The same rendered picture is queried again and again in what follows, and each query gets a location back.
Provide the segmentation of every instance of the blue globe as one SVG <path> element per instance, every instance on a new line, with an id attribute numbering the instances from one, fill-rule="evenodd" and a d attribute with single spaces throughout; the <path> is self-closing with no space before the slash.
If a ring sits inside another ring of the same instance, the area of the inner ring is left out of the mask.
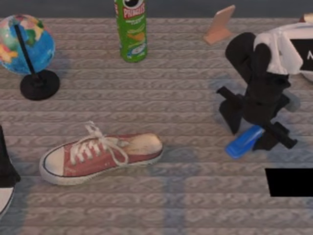
<path id="1" fill-rule="evenodd" d="M 43 23 L 29 15 L 9 16 L 0 22 L 0 63 L 11 72 L 31 74 L 15 31 L 15 25 L 20 29 L 35 72 L 44 70 L 52 61 L 55 43 Z"/>

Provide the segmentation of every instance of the white shoelace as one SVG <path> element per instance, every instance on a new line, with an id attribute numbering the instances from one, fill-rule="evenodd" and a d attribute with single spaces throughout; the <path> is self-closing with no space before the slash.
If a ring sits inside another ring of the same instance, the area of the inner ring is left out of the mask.
<path id="1" fill-rule="evenodd" d="M 116 165 L 125 166 L 128 164 L 129 157 L 125 153 L 125 151 L 118 146 L 120 142 L 119 139 L 111 137 L 108 138 L 104 136 L 101 133 L 100 129 L 96 127 L 92 121 L 87 122 L 85 127 L 88 130 L 89 135 L 75 143 L 70 151 L 70 161 L 73 165 L 77 163 L 77 159 L 79 159 L 79 161 L 83 163 L 86 160 L 84 155 L 87 156 L 87 159 L 92 159 L 94 156 L 91 150 L 96 153 L 96 156 L 99 156 L 101 153 L 99 145 L 101 145 L 104 150 L 107 150 L 111 153 L 112 159 L 116 163 Z M 116 158 L 112 149 L 116 149 L 122 154 L 122 156 L 124 157 L 123 162 L 119 161 Z"/>

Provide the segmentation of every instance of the pringles logo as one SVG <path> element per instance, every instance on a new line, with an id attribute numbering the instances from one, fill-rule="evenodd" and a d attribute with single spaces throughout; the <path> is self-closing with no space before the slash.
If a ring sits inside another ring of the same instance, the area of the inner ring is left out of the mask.
<path id="1" fill-rule="evenodd" d="M 129 19 L 145 13 L 144 0 L 123 0 L 123 17 Z"/>

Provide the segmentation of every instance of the pringles can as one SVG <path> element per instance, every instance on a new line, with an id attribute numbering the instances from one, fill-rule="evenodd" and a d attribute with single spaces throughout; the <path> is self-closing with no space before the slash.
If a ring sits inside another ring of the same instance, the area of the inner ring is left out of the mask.
<path id="1" fill-rule="evenodd" d="M 114 0 L 120 54 L 126 62 L 139 62 L 147 55 L 145 0 Z"/>

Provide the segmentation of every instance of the black globe stand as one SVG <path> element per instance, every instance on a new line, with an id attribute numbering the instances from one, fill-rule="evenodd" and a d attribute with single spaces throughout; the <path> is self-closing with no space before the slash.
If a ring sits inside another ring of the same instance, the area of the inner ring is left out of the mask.
<path id="1" fill-rule="evenodd" d="M 24 40 L 18 25 L 14 26 L 16 35 L 22 48 L 23 55 L 31 72 L 26 75 L 20 85 L 22 95 L 30 100 L 44 100 L 52 97 L 60 88 L 60 79 L 57 74 L 49 70 L 35 72 L 27 53 Z"/>

